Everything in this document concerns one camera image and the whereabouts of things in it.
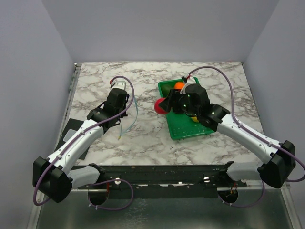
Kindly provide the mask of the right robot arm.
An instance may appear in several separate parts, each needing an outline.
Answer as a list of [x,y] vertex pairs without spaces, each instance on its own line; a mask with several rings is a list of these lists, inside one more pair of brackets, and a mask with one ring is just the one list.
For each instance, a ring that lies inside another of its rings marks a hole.
[[229,163],[219,174],[220,183],[229,187],[235,181],[262,180],[267,185],[280,188],[295,168],[295,146],[271,139],[244,125],[233,114],[218,104],[210,103],[206,90],[197,83],[187,84],[181,90],[171,89],[166,98],[155,103],[155,111],[167,114],[195,116],[204,127],[235,140],[254,153],[260,162]]

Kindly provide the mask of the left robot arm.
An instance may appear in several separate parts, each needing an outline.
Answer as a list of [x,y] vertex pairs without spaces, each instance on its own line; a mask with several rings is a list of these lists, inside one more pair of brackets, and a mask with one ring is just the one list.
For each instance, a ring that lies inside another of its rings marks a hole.
[[72,167],[95,140],[118,124],[120,118],[126,115],[133,100],[134,96],[129,96],[125,90],[111,89],[107,100],[90,111],[81,127],[64,145],[46,159],[38,157],[33,162],[34,205],[44,204],[37,201],[38,192],[59,203],[72,189],[89,184],[94,188],[101,188],[105,184],[105,176],[97,165],[77,170],[73,170]]

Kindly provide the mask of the clear zip top bag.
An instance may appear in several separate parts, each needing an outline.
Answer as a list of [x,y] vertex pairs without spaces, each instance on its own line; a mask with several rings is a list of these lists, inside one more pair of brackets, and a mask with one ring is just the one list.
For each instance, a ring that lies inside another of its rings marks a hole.
[[136,97],[133,100],[133,104],[131,105],[130,109],[126,112],[126,115],[122,122],[120,123],[120,131],[118,135],[118,140],[122,138],[122,136],[126,133],[128,133],[131,128],[135,125],[137,118],[138,118],[138,103]]

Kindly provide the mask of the red apple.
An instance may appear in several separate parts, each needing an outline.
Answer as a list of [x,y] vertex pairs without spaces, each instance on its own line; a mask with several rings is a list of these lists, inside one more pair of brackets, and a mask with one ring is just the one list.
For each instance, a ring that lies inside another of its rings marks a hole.
[[166,115],[166,114],[167,114],[167,112],[166,112],[164,109],[162,109],[162,108],[160,107],[160,103],[163,102],[164,99],[165,99],[165,98],[160,98],[160,99],[158,99],[158,100],[156,101],[156,103],[154,104],[154,110],[155,110],[155,112],[156,112],[157,114],[159,114],[159,115]]

